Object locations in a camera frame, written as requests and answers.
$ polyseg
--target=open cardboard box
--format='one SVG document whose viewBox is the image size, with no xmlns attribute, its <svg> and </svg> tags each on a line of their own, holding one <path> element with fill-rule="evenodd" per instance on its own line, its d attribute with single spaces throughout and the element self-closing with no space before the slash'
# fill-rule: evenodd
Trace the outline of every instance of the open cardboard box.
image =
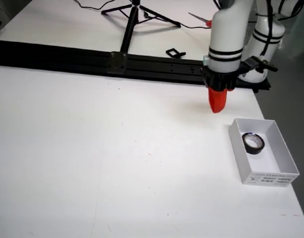
<svg viewBox="0 0 304 238">
<path fill-rule="evenodd" d="M 242 135 L 247 132 L 264 140 L 257 155 L 245 151 Z M 235 119 L 229 135 L 243 184 L 286 187 L 300 175 L 275 121 Z"/>
</svg>

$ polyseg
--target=robotic arm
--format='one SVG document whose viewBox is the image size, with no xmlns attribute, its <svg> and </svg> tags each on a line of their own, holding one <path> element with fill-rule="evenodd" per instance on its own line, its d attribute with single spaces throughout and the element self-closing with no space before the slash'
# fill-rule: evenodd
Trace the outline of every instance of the robotic arm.
<svg viewBox="0 0 304 238">
<path fill-rule="evenodd" d="M 214 113 L 224 108 L 227 91 L 235 88 L 237 77 L 259 83 L 268 70 L 277 71 L 270 60 L 285 27 L 273 19 L 273 13 L 294 16 L 304 5 L 304 0 L 258 0 L 255 30 L 243 47 L 253 1 L 235 0 L 230 8 L 218 11 L 212 19 L 209 55 L 204 60 L 203 72 Z"/>
</svg>

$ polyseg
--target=black cable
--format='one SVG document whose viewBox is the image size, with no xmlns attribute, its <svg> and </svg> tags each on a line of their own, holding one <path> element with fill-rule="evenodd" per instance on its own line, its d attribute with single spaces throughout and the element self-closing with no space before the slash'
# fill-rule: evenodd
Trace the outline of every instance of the black cable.
<svg viewBox="0 0 304 238">
<path fill-rule="evenodd" d="M 5 10 L 3 10 L 2 8 L 0 8 L 1 11 L 5 12 L 6 15 L 8 15 L 9 18 L 12 18 Z"/>
<path fill-rule="evenodd" d="M 271 4 L 271 0 L 266 0 L 267 3 L 267 22 L 269 27 L 269 34 L 267 36 L 267 40 L 264 46 L 263 51 L 261 52 L 261 56 L 264 56 L 266 54 L 267 48 L 270 45 L 270 42 L 272 40 L 272 34 L 273 34 L 273 7 Z"/>
<path fill-rule="evenodd" d="M 287 20 L 287 19 L 291 19 L 293 17 L 296 17 L 301 12 L 301 10 L 303 9 L 303 7 L 304 7 L 304 0 L 302 1 L 302 4 L 301 4 L 300 8 L 298 9 L 298 11 L 295 14 L 293 14 L 291 16 L 288 16 L 288 17 L 280 18 L 280 19 L 278 19 L 278 21 L 283 21 L 283 20 Z"/>
<path fill-rule="evenodd" d="M 182 24 L 182 23 L 180 23 L 180 22 L 178 22 L 180 25 L 182 25 L 182 26 L 184 26 L 184 27 L 186 27 L 186 28 L 189 28 L 189 29 L 211 29 L 211 27 L 203 27 L 203 26 L 194 26 L 194 27 L 190 27 L 190 26 L 186 26 L 186 25 L 184 25 L 184 24 Z"/>
<path fill-rule="evenodd" d="M 217 0 L 213 0 L 213 2 L 215 3 L 216 7 L 221 10 L 221 6 L 218 4 Z"/>
<path fill-rule="evenodd" d="M 78 0 L 74 0 L 76 3 L 78 3 L 79 7 L 81 8 L 85 8 L 85 9 L 92 9 L 92 10 L 101 10 L 105 5 L 107 5 L 108 3 L 111 3 L 115 0 L 110 0 L 107 1 L 105 4 L 103 4 L 100 8 L 95 8 L 95 7 L 91 7 L 91 6 L 82 6 L 80 2 L 78 2 Z"/>
</svg>

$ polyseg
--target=black stripe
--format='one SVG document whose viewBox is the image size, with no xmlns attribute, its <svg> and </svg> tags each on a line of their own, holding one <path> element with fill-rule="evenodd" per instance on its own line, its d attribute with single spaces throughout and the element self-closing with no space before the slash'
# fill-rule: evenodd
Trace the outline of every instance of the black stripe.
<svg viewBox="0 0 304 238">
<path fill-rule="evenodd" d="M 256 35 L 252 34 L 253 35 L 253 38 L 260 41 L 260 42 L 263 42 L 263 43 L 266 43 L 266 44 L 270 44 L 270 45 L 275 45 L 275 44 L 278 44 L 280 43 L 281 41 L 271 41 L 271 42 L 267 42 L 265 40 L 262 40 L 260 38 L 258 38 Z"/>
<path fill-rule="evenodd" d="M 268 17 L 268 15 L 261 15 L 261 14 L 258 14 L 258 13 L 256 14 L 256 16 L 265 16 L 265 17 Z"/>
<path fill-rule="evenodd" d="M 231 61 L 241 60 L 241 56 L 233 57 L 233 58 L 229 58 L 229 59 L 217 58 L 217 57 L 211 56 L 210 54 L 208 56 L 209 56 L 210 59 L 212 59 L 214 61 L 220 61 L 220 62 L 231 62 Z"/>
<path fill-rule="evenodd" d="M 265 37 L 265 38 L 268 38 L 267 35 L 262 34 L 261 32 L 259 32 L 259 31 L 256 30 L 256 29 L 254 30 L 254 32 L 255 32 L 257 35 L 259 35 L 259 36 L 263 36 L 263 37 Z M 272 36 L 271 39 L 272 39 L 272 40 L 280 40 L 282 37 L 283 37 L 283 36 Z"/>
<path fill-rule="evenodd" d="M 280 3 L 280 6 L 279 6 L 279 14 L 281 14 L 281 11 L 282 11 L 282 8 L 283 8 L 283 5 L 284 5 L 284 2 L 285 0 L 282 0 L 281 3 Z"/>
<path fill-rule="evenodd" d="M 215 55 L 221 55 L 221 56 L 231 56 L 239 54 L 243 51 L 243 48 L 238 51 L 216 51 L 209 47 L 209 52 L 215 54 Z"/>
</svg>

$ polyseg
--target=black clip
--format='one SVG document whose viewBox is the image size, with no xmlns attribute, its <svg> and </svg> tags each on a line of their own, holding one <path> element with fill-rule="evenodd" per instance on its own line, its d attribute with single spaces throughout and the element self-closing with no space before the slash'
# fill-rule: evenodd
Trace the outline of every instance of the black clip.
<svg viewBox="0 0 304 238">
<path fill-rule="evenodd" d="M 170 50 L 167 50 L 166 51 L 166 54 L 168 54 L 170 57 L 172 58 L 176 58 L 176 59 L 179 59 L 181 58 L 182 56 L 185 56 L 186 55 L 186 52 L 181 52 L 179 53 L 175 48 L 172 48 Z"/>
</svg>

